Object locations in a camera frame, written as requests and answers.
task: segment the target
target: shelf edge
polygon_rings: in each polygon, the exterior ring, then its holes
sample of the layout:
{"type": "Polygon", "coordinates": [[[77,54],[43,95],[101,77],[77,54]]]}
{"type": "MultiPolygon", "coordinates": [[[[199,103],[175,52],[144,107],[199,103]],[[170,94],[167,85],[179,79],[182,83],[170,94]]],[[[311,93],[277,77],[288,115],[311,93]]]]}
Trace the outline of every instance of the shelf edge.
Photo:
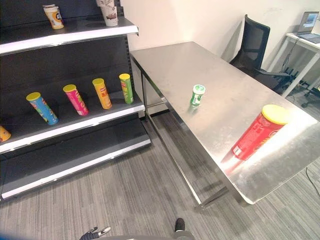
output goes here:
{"type": "Polygon", "coordinates": [[[49,35],[28,40],[5,43],[0,45],[0,55],[2,56],[39,48],[53,47],[62,44],[76,43],[86,40],[115,37],[127,34],[138,34],[138,27],[136,25],[119,26],[91,31],[89,30],[49,35]]]}
{"type": "Polygon", "coordinates": [[[14,195],[20,194],[20,193],[22,193],[24,191],[36,188],[38,186],[47,184],[49,182],[54,182],[59,178],[62,178],[64,176],[70,175],[70,174],[75,173],[77,171],[89,168],[89,167],[91,167],[93,165],[96,165],[96,164],[99,164],[99,163],[101,163],[103,161],[111,160],[111,159],[113,159],[115,157],[118,157],[118,156],[123,155],[125,153],[128,153],[130,151],[133,151],[133,150],[138,149],[140,147],[146,146],[146,145],[148,145],[150,143],[151,143],[150,139],[141,141],[141,142],[136,143],[134,145],[125,147],[123,149],[108,153],[108,154],[106,154],[104,156],[101,156],[101,157],[98,157],[96,159],[90,160],[88,162],[82,163],[82,164],[80,164],[78,166],[74,166],[74,167],[69,168],[67,170],[63,170],[63,171],[58,172],[56,174],[41,178],[41,179],[39,179],[37,181],[34,181],[34,182],[29,183],[27,185],[18,187],[18,188],[14,189],[14,190],[4,192],[4,193],[1,194],[1,196],[2,196],[3,199],[7,199],[7,198],[12,197],[14,195]]]}
{"type": "Polygon", "coordinates": [[[134,114],[137,113],[139,111],[144,111],[145,110],[145,106],[143,104],[139,105],[139,106],[134,106],[128,109],[124,109],[121,111],[117,111],[117,112],[113,112],[113,113],[109,113],[103,116],[97,116],[97,117],[93,117],[91,119],[88,120],[84,120],[81,122],[77,122],[74,124],[70,124],[68,126],[63,126],[57,129],[53,129],[53,130],[49,130],[46,132],[42,132],[33,136],[29,136],[29,137],[25,137],[13,142],[9,142],[9,143],[5,143],[3,145],[0,145],[0,154],[2,153],[6,153],[9,151],[14,151],[16,148],[22,147],[22,146],[27,146],[36,142],[39,142],[41,140],[45,140],[45,139],[49,139],[51,137],[56,137],[59,135],[63,135],[65,133],[70,133],[79,129],[83,129],[83,128],[87,128],[87,127],[93,127],[96,126],[98,124],[116,119],[116,118],[120,118],[126,115],[130,115],[130,114],[134,114]]]}

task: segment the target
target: laptop screen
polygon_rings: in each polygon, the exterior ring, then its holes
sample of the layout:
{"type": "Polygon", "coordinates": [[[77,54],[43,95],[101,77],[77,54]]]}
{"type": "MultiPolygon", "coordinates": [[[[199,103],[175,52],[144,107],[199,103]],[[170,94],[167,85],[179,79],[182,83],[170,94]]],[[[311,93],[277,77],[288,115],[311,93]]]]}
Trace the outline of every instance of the laptop screen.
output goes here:
{"type": "Polygon", "coordinates": [[[306,11],[303,14],[298,33],[311,33],[316,24],[318,14],[318,11],[306,11]]]}

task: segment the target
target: black shoe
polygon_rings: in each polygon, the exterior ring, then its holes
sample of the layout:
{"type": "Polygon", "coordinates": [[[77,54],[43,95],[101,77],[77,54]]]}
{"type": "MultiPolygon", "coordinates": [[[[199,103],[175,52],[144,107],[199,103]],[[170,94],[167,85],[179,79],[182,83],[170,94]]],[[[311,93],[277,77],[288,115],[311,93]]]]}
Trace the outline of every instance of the black shoe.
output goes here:
{"type": "Polygon", "coordinates": [[[182,218],[178,218],[175,221],[174,231],[177,232],[177,231],[184,231],[184,230],[186,230],[185,220],[183,220],[182,218]]]}

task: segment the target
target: cup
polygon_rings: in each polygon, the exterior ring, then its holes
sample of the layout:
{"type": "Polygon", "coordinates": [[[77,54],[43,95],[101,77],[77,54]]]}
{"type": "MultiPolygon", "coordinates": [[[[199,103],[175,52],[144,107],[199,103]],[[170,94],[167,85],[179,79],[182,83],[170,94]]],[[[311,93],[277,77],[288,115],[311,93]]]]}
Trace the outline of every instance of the cup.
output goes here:
{"type": "Polygon", "coordinates": [[[192,97],[190,99],[190,105],[192,107],[198,107],[202,96],[205,94],[206,88],[203,85],[197,84],[193,86],[192,97]]]}
{"type": "Polygon", "coordinates": [[[7,141],[10,137],[10,132],[8,132],[3,126],[0,125],[0,142],[7,141]]]}
{"type": "Polygon", "coordinates": [[[289,118],[289,112],[282,106],[265,105],[250,127],[231,148],[233,154],[240,160],[247,160],[286,125],[289,118]]]}
{"type": "Polygon", "coordinates": [[[43,10],[51,23],[51,27],[55,30],[62,29],[64,27],[64,24],[62,21],[59,7],[53,5],[54,4],[44,5],[43,10]]]}
{"type": "Polygon", "coordinates": [[[26,96],[25,99],[29,101],[32,107],[40,114],[46,123],[53,125],[58,122],[57,116],[54,114],[39,92],[32,92],[26,96]]]}
{"type": "Polygon", "coordinates": [[[116,6],[101,6],[101,12],[105,24],[108,27],[113,27],[118,25],[118,15],[116,6]]]}
{"type": "Polygon", "coordinates": [[[96,4],[98,7],[114,7],[115,6],[115,0],[96,0],[96,4]]]}
{"type": "Polygon", "coordinates": [[[105,85],[105,80],[103,78],[96,78],[92,81],[95,88],[96,94],[99,97],[100,103],[103,109],[110,109],[112,107],[107,88],[105,85]]]}
{"type": "Polygon", "coordinates": [[[82,100],[76,88],[76,85],[74,84],[66,85],[63,87],[63,91],[65,92],[70,102],[72,103],[73,107],[75,108],[75,110],[80,116],[85,116],[89,113],[85,105],[85,102],[82,100]]]}
{"type": "Polygon", "coordinates": [[[122,73],[119,75],[121,82],[124,101],[126,104],[132,104],[134,102],[134,96],[131,87],[130,75],[128,73],[122,73]]]}

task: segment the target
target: green can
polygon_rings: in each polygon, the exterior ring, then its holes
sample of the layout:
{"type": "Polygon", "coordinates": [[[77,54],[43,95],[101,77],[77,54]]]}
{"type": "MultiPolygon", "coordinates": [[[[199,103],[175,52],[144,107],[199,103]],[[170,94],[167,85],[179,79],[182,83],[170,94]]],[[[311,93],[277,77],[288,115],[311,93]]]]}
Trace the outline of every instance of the green can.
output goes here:
{"type": "Polygon", "coordinates": [[[119,79],[121,81],[121,87],[122,87],[125,103],[132,104],[134,102],[134,96],[132,93],[130,74],[122,73],[119,75],[119,79]]]}
{"type": "Polygon", "coordinates": [[[197,84],[193,86],[192,97],[190,100],[190,105],[197,107],[200,105],[202,96],[205,94],[206,88],[203,85],[197,84]]]}

